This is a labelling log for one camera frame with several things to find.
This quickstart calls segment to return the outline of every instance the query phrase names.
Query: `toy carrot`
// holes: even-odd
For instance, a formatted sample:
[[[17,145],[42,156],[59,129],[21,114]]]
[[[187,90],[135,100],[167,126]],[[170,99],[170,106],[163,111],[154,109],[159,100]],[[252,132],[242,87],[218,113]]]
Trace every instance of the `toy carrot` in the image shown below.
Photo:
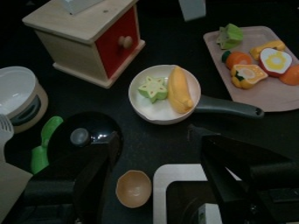
[[[222,59],[222,62],[226,63],[228,70],[231,70],[231,68],[235,65],[251,65],[252,64],[252,59],[251,59],[250,55],[243,52],[226,51],[222,54],[220,59]]]

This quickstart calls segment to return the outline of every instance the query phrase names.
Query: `yellow toy food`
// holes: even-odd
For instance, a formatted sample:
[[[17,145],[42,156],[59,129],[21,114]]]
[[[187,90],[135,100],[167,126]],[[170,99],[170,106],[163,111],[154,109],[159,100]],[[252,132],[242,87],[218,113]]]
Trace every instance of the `yellow toy food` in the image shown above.
[[[259,60],[259,54],[266,48],[272,48],[272,49],[276,49],[278,51],[283,51],[286,49],[286,44],[282,40],[274,40],[260,46],[251,48],[250,54],[254,60]]]
[[[235,65],[230,71],[231,81],[238,88],[250,89],[263,79],[267,78],[267,73],[256,65]]]
[[[192,98],[184,71],[179,66],[172,70],[168,78],[168,101],[172,109],[184,114],[192,109]]]

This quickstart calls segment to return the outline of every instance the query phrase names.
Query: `white tray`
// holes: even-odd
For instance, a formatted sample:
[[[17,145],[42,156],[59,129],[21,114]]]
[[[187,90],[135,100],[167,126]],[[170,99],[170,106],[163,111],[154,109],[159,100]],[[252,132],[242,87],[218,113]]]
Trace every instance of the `white tray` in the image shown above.
[[[251,26],[242,27],[243,41],[239,46],[230,50],[248,53],[255,46],[262,46],[279,37],[268,27]],[[278,78],[268,77],[262,80],[251,89],[242,89],[234,86],[231,82],[230,70],[220,61],[222,54],[227,50],[220,50],[216,43],[219,31],[208,32],[203,35],[210,54],[219,70],[220,78],[228,89],[228,93],[234,102],[243,102],[262,108],[266,112],[287,111],[299,109],[299,86],[286,85]],[[288,48],[284,51],[292,56],[292,65],[299,64],[299,60]]]

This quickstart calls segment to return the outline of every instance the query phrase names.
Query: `orange toy food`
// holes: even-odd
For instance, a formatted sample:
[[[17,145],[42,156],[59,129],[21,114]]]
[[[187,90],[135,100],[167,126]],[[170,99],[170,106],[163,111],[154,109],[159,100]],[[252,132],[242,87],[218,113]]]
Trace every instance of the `orange toy food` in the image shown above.
[[[279,80],[287,85],[299,85],[299,65],[291,66],[284,74],[279,76]]]
[[[251,65],[252,64],[252,59],[251,59],[250,55],[243,52],[226,51],[222,54],[220,59],[222,59],[222,62],[226,63],[228,70],[231,70],[231,68],[235,65]]]

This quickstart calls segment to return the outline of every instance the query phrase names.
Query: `green spatula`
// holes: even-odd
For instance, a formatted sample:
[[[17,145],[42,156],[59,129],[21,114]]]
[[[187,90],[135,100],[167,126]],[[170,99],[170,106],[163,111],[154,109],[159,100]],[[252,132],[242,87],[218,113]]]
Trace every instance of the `green spatula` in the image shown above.
[[[32,149],[32,174],[38,173],[50,164],[47,156],[48,143],[52,133],[62,123],[62,117],[54,116],[42,128],[42,145]]]

